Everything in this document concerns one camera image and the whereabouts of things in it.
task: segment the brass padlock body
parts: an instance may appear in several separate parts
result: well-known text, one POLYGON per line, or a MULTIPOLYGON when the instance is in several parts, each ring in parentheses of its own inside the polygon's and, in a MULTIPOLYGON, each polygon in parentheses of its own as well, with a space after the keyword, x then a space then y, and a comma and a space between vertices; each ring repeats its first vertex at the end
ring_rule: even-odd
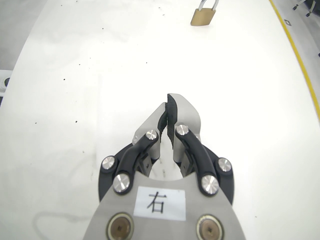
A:
POLYGON ((197 8, 194 11, 191 25, 192 26, 206 26, 209 25, 212 18, 215 15, 216 10, 212 10, 211 8, 202 8, 200 11, 197 8))
POLYGON ((207 0, 202 0, 199 8, 194 11, 193 17, 191 19, 192 26, 206 26, 209 25, 212 18, 216 13, 216 8, 219 0, 216 0, 212 8, 202 8, 207 0))

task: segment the white table surface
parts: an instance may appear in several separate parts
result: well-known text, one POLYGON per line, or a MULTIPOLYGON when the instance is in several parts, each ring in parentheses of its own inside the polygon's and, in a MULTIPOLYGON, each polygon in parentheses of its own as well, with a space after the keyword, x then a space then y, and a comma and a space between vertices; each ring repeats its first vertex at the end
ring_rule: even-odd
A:
POLYGON ((247 239, 318 239, 319 123, 276 14, 268 0, 220 0, 193 27, 199 2, 48 0, 0 107, 1 239, 81 239, 97 162, 169 92, 233 163, 247 239))

